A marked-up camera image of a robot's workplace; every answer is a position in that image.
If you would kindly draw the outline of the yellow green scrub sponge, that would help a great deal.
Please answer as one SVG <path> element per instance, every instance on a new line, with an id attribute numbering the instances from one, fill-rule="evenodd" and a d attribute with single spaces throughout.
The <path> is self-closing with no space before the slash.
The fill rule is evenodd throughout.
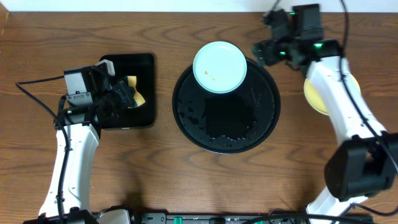
<path id="1" fill-rule="evenodd" d="M 129 99 L 128 108 L 138 108 L 142 106 L 146 101 L 144 97 L 137 90 L 137 77 L 136 76 L 126 76 L 123 80 L 127 84 L 127 98 Z"/>

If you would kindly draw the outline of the light blue plate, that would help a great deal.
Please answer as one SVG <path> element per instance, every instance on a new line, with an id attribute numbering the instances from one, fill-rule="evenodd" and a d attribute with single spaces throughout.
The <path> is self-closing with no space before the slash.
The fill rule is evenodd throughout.
<path id="1" fill-rule="evenodd" d="M 246 78 L 246 58 L 237 46 L 223 41 L 204 45 L 193 60 L 193 74 L 206 91 L 224 94 L 237 89 Z"/>

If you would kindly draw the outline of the yellow plate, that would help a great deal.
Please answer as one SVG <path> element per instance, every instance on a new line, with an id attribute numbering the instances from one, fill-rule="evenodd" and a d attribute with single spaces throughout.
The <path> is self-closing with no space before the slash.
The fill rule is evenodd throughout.
<path id="1" fill-rule="evenodd" d="M 358 82 L 349 73 L 314 72 L 305 81 L 304 93 L 313 108 L 332 118 L 358 116 L 354 103 L 363 107 Z"/>

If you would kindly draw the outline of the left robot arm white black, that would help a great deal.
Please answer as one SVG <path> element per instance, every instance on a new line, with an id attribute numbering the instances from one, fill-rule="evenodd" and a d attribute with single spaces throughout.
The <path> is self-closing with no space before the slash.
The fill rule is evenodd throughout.
<path id="1" fill-rule="evenodd" d="M 90 179 L 102 129 L 126 124 L 122 113 L 145 103 L 137 77 L 116 76 L 110 63 L 66 70 L 67 94 L 53 117 L 57 155 L 52 180 L 34 223 L 130 223 L 126 209 L 94 217 L 90 209 Z"/>

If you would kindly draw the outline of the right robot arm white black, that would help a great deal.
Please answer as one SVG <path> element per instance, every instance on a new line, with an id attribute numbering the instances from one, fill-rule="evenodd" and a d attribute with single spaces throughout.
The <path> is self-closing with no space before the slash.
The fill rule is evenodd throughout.
<path id="1" fill-rule="evenodd" d="M 325 105 L 338 149 L 324 171 L 326 186 L 306 206 L 309 223 L 339 223 L 344 213 L 392 187 L 397 175 L 397 135 L 376 119 L 354 82 L 336 40 L 264 40 L 253 54 L 262 65 L 298 65 Z"/>

